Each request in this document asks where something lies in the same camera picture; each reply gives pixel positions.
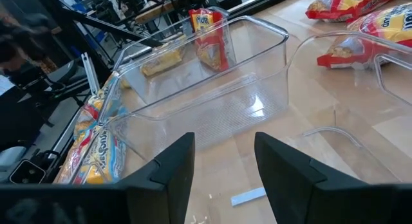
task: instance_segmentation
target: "black cable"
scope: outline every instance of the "black cable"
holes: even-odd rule
[[[160,21],[162,20],[162,13],[163,13],[164,6],[165,6],[165,1],[162,2],[162,7],[160,8],[159,22],[156,25],[156,28],[158,30],[160,30],[159,25],[160,25]]]

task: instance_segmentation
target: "cracker bag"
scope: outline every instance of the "cracker bag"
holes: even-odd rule
[[[102,184],[119,181],[126,162],[125,143],[103,130],[90,147],[74,183]]]
[[[115,78],[112,74],[107,79],[102,89],[97,92],[97,95],[91,96],[81,108],[80,115],[77,118],[77,123],[73,132],[73,137],[75,140],[80,134],[96,126],[98,115],[102,109],[104,100],[109,93],[110,86],[114,83],[114,81]]]
[[[98,129],[99,126],[87,128],[75,139],[55,180],[56,183],[66,184],[70,182]]]
[[[189,10],[195,32],[221,22],[223,14],[208,9]],[[227,27],[218,28],[195,40],[196,54],[203,63],[215,71],[225,71],[233,59],[233,45]]]
[[[373,12],[349,24],[348,29],[412,47],[412,3]],[[325,55],[318,57],[317,63],[327,68],[364,69],[377,53],[391,54],[384,46],[366,39],[342,36]]]
[[[332,22],[352,21],[388,1],[390,0],[316,0],[309,6],[306,15],[310,19]]]

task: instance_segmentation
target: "snack bag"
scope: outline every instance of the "snack bag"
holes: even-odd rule
[[[124,113],[127,113],[127,109],[125,107],[121,107],[118,114],[121,115]],[[113,180],[117,180],[117,175],[120,175],[124,167],[123,165],[125,160],[124,154],[126,153],[126,145],[124,145],[124,143],[119,141],[114,136],[111,136],[110,133],[106,132],[106,134],[100,134],[98,136],[97,140],[95,140],[94,142],[97,144],[90,146],[91,141],[100,131],[100,128],[100,126],[87,128],[75,139],[75,142],[70,148],[66,160],[64,161],[60,169],[59,175],[55,180],[56,183],[69,183],[70,179],[73,177],[79,167],[80,173],[75,178],[75,183],[84,182],[84,178],[86,179],[85,182],[87,183],[103,183],[105,178],[112,178]],[[102,140],[104,138],[104,135],[108,136],[105,137],[107,138],[106,142]],[[92,147],[92,149],[89,150],[87,158],[84,159],[82,164],[80,164],[82,159],[85,157],[85,154],[89,147]],[[109,152],[106,152],[107,154],[102,154],[102,149],[108,149]],[[95,169],[94,172],[100,170],[101,167],[98,162],[103,158],[105,159],[104,162],[109,164],[108,166],[103,167],[104,169],[102,171],[104,173],[89,173],[93,172],[92,169]]]
[[[310,19],[340,22],[352,21],[390,0],[316,0],[309,5],[306,15]]]
[[[75,171],[79,167],[80,161],[83,159],[89,143],[98,129],[99,126],[88,128],[81,132],[81,134],[75,139],[66,160],[62,164],[59,175],[55,180],[56,183],[66,184],[70,182],[70,178],[75,174]]]
[[[220,12],[212,12],[204,8],[189,10],[189,14],[195,32],[223,20],[223,15]],[[234,53],[231,44],[228,30],[219,28],[195,40],[196,54],[203,63],[212,69],[225,71],[229,69],[229,57]]]
[[[96,120],[113,82],[114,76],[112,74],[107,79],[104,86],[97,92],[97,95],[90,97],[86,104],[82,107],[73,132],[73,137],[75,140],[81,133],[96,126]]]
[[[373,12],[349,24],[348,29],[412,47],[412,3]],[[327,68],[364,69],[377,53],[391,54],[387,48],[366,39],[341,37],[326,55],[318,57],[317,63]]]
[[[182,33],[178,33],[169,38],[166,38],[164,39],[164,41],[167,41],[167,43],[163,44],[162,46],[154,48],[153,52],[162,51],[167,46],[179,43],[185,38],[186,38],[186,35]],[[156,75],[158,73],[171,69],[172,66],[183,61],[183,56],[184,56],[184,48],[182,47],[175,48],[143,64],[140,67],[140,71],[143,73],[145,77],[151,77],[153,75]]]
[[[126,145],[103,130],[81,165],[74,183],[115,183],[119,181],[126,161]]]

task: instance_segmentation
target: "wooden tabletop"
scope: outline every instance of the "wooden tabletop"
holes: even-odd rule
[[[155,2],[150,1],[148,2],[143,9],[153,6]],[[170,0],[166,0],[163,5],[159,5],[155,8],[150,9],[149,11],[146,11],[138,16],[136,16],[135,21],[139,24],[144,24],[148,21],[151,21],[152,19],[158,17],[159,15],[163,13],[167,13],[173,10],[173,4]]]

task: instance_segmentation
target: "transparent plastic container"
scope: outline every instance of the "transparent plastic container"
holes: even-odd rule
[[[228,49],[226,56],[229,68],[223,72],[213,70],[204,64],[196,55],[195,48],[196,41],[214,35],[218,30],[223,30],[223,36],[228,40],[225,46]],[[205,94],[205,91],[211,92],[211,89],[223,85],[223,81],[244,84],[273,73],[274,71],[268,70],[268,64],[271,64],[271,68],[275,70],[286,64],[285,41],[288,38],[286,30],[261,19],[244,16],[229,22],[223,20],[196,34],[191,32],[190,21],[186,19],[160,32],[169,35],[170,33],[185,34],[185,37],[169,42],[166,47],[155,51],[148,48],[142,50],[140,44],[136,43],[124,50],[115,66],[117,71],[115,74],[118,73],[119,80],[110,87],[98,123],[105,124],[111,117],[118,115],[123,107],[128,111],[135,111],[194,88],[200,94]],[[259,59],[262,62],[257,61],[255,56],[266,51],[272,51],[275,57]],[[151,62],[174,61],[176,55],[181,57],[181,61],[170,66],[163,73],[150,77],[142,73],[142,68],[147,68]],[[214,80],[222,82],[219,84],[213,82],[209,84],[212,88],[207,88],[206,84]]]
[[[317,58],[337,38],[368,43],[373,51],[353,67],[318,66]],[[268,44],[259,40],[254,48]],[[123,178],[194,132],[186,223],[275,223],[261,194],[254,154],[257,131],[368,183],[412,182],[412,49],[370,35],[332,32],[309,38],[287,66],[277,67],[285,58],[279,56],[281,49],[262,51],[200,87],[115,117],[89,150],[98,147],[102,133],[125,143]],[[260,199],[238,200],[251,190]]]

